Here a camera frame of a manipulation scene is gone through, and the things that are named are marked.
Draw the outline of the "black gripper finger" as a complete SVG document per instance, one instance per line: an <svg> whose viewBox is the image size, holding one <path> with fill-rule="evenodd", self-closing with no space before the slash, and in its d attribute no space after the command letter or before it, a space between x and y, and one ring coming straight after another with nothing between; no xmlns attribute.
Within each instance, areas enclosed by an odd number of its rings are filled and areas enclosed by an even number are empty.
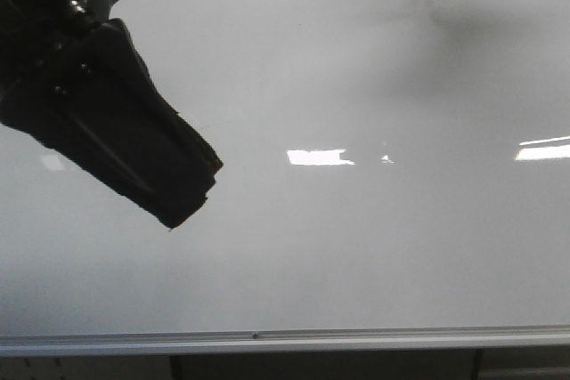
<svg viewBox="0 0 570 380"><path fill-rule="evenodd" d="M178 227L207 201L222 160L160 95L123 21L61 43L2 89L2 124Z"/></svg>

